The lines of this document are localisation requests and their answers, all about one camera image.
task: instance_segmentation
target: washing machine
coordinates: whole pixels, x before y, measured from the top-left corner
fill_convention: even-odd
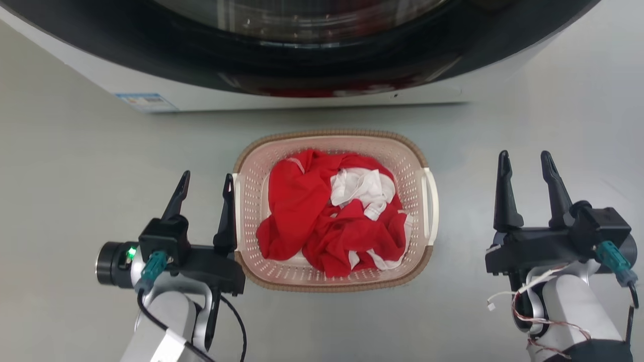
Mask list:
[[[139,111],[382,106],[493,93],[598,1],[0,0],[0,19]]]

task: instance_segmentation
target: wire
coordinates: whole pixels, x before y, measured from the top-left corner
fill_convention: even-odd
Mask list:
[[[624,339],[626,344],[630,346],[630,335],[633,331],[633,315],[635,315],[635,307],[632,305],[629,307],[629,318],[626,324],[626,338]]]
[[[633,331],[633,316],[635,315],[635,310],[639,309],[639,298],[638,290],[635,288],[635,283],[633,281],[629,282],[630,297],[633,299],[633,304],[629,307],[629,318],[626,323],[626,338],[625,342],[630,345],[630,335]]]
[[[541,349],[537,350],[535,352],[535,354],[537,354],[537,353],[539,353],[539,352],[541,352],[543,350],[549,350],[550,352],[554,352],[554,353],[558,354],[559,356],[562,356],[565,359],[573,359],[570,355],[567,355],[567,354],[563,353],[561,350],[558,350],[557,348],[542,345],[541,343],[535,341],[534,339],[528,339],[527,344],[537,346],[537,347],[541,347]]]
[[[494,304],[491,302],[492,299],[494,299],[494,298],[496,298],[497,296],[500,296],[500,295],[510,294],[510,295],[513,295],[512,303],[511,303],[512,313],[517,319],[519,319],[521,321],[530,322],[530,323],[572,327],[572,328],[574,328],[576,330],[579,330],[583,334],[583,336],[586,338],[586,340],[590,340],[591,339],[591,333],[588,330],[585,330],[585,329],[579,327],[578,325],[568,323],[568,322],[562,322],[562,321],[551,321],[551,320],[548,320],[548,319],[545,319],[545,318],[529,318],[529,317],[526,317],[526,316],[523,316],[523,315],[519,314],[519,312],[516,310],[516,302],[518,301],[518,299],[521,296],[521,294],[525,293],[529,289],[532,289],[535,285],[545,282],[554,273],[560,272],[560,271],[568,268],[568,266],[569,265],[564,265],[562,267],[556,267],[556,268],[549,269],[545,273],[543,273],[543,274],[537,276],[536,278],[532,279],[532,281],[530,281],[530,283],[528,283],[527,285],[524,285],[523,287],[519,288],[516,292],[505,291],[505,292],[498,292],[498,293],[492,295],[491,297],[488,298],[488,309],[489,310],[494,309]],[[559,356],[562,356],[565,359],[571,359],[571,357],[569,355],[565,354],[561,350],[558,350],[556,348],[548,347],[546,345],[543,345],[543,344],[537,342],[535,339],[529,338],[527,340],[527,342],[528,342],[528,345],[533,345],[533,346],[540,347],[540,349],[537,350],[536,352],[541,352],[543,350],[548,350],[548,351],[551,351],[553,353],[558,354]]]
[[[633,299],[633,307],[635,309],[639,309],[639,298],[638,298],[638,290],[635,288],[635,283],[634,282],[629,282],[629,289],[630,289],[630,296]]]
[[[241,330],[241,336],[243,338],[243,347],[241,348],[241,358],[240,362],[243,362],[243,360],[246,358],[246,347],[247,347],[247,339],[246,339],[246,327],[243,325],[242,317],[240,317],[240,314],[237,313],[237,310],[235,307],[232,306],[232,304],[226,299],[224,296],[221,296],[222,302],[226,303],[226,305],[231,309],[232,313],[235,315],[235,318],[237,318],[237,322],[240,324]]]
[[[163,322],[161,322],[156,317],[154,317],[150,313],[150,311],[146,308],[146,306],[143,304],[143,293],[144,293],[144,291],[141,290],[141,291],[138,292],[138,296],[137,296],[138,308],[141,310],[141,313],[143,313],[144,316],[146,316],[148,319],[150,319],[150,321],[152,321],[152,323],[157,325],[159,328],[161,328],[164,331],[167,331],[168,330],[167,325],[163,324]],[[194,346],[194,344],[190,343],[189,341],[185,341],[184,346],[187,349],[189,349],[190,351],[192,351],[194,354],[196,354],[202,360],[204,360],[206,362],[215,362],[212,358],[210,358],[210,356],[205,354],[199,348],[196,348]]]

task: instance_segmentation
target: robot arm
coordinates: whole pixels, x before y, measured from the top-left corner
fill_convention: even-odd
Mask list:
[[[213,342],[221,301],[240,321],[243,360],[245,330],[222,296],[242,294],[245,285],[242,268],[232,253],[236,248],[232,176],[228,175],[224,186],[222,221],[212,247],[191,245],[187,240],[188,221],[180,211],[189,179],[186,171],[163,217],[152,219],[138,242],[108,242],[99,253],[99,283],[136,289],[142,310],[121,362],[212,361],[205,353]],[[150,278],[147,268],[159,255],[163,257],[158,273]],[[205,302],[199,305],[186,294],[202,296]]]
[[[613,208],[572,204],[550,153],[544,151],[541,161],[552,218],[549,227],[524,228],[510,182],[509,155],[499,155],[497,233],[486,253],[488,273],[509,278],[513,317],[528,334],[532,361],[632,362],[630,331],[622,340],[588,284],[593,274],[614,272],[635,293],[637,276],[630,267],[637,247],[630,226]],[[634,299],[631,319],[637,304]]]

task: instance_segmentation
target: washing machine door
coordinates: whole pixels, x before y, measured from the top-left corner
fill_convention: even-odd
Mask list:
[[[217,90],[338,97],[447,79],[599,0],[0,0],[105,60]]]

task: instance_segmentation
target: white cloth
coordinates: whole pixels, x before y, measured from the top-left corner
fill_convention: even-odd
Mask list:
[[[360,200],[365,209],[365,216],[376,221],[393,200],[396,194],[396,187],[393,180],[385,175],[381,175],[378,170],[365,168],[348,168],[342,169],[336,175],[331,177],[331,204],[333,206],[344,207],[353,200]],[[386,271],[400,266],[403,262],[404,255],[409,248],[409,240],[412,235],[413,218],[407,215],[404,223],[405,234],[405,252],[398,260],[384,260],[373,249],[367,253],[374,259],[375,266]],[[360,262],[355,251],[349,252],[349,263],[353,269]]]
[[[393,180],[378,170],[348,168],[331,177],[331,204],[344,207],[353,200],[360,200],[365,216],[376,221],[396,194]]]

